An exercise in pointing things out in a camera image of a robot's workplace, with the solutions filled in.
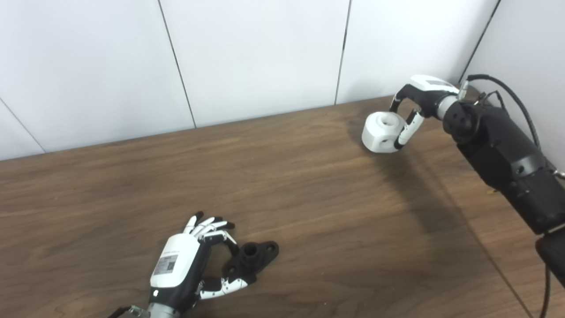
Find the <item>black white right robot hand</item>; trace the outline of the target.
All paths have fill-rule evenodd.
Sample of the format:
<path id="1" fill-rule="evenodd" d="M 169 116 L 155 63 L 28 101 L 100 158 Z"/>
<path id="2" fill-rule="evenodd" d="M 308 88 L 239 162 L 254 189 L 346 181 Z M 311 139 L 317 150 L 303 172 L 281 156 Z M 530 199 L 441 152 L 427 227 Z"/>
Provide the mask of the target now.
<path id="1" fill-rule="evenodd" d="M 425 119 L 438 117 L 438 109 L 445 100 L 454 103 L 460 90 L 454 85 L 430 75 L 413 75 L 393 97 L 389 111 L 397 113 L 401 102 L 410 99 L 418 109 L 413 109 L 408 115 L 404 126 L 394 141 L 394 149 L 402 149 L 414 133 L 420 128 Z"/>

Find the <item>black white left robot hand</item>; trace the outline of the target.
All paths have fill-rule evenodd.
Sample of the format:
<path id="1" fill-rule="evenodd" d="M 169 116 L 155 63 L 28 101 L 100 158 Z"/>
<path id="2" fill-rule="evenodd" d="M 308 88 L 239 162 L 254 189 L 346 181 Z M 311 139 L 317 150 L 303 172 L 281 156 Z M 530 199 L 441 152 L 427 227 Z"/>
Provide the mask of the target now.
<path id="1" fill-rule="evenodd" d="M 169 237 L 150 277 L 149 304 L 166 306 L 177 315 L 191 310 L 201 299 L 218 298 L 253 284 L 256 276 L 236 278 L 204 276 L 212 248 L 225 244 L 232 256 L 239 246 L 228 233 L 234 224 L 222 217 L 203 220 L 204 213 L 190 217 L 182 233 Z"/>

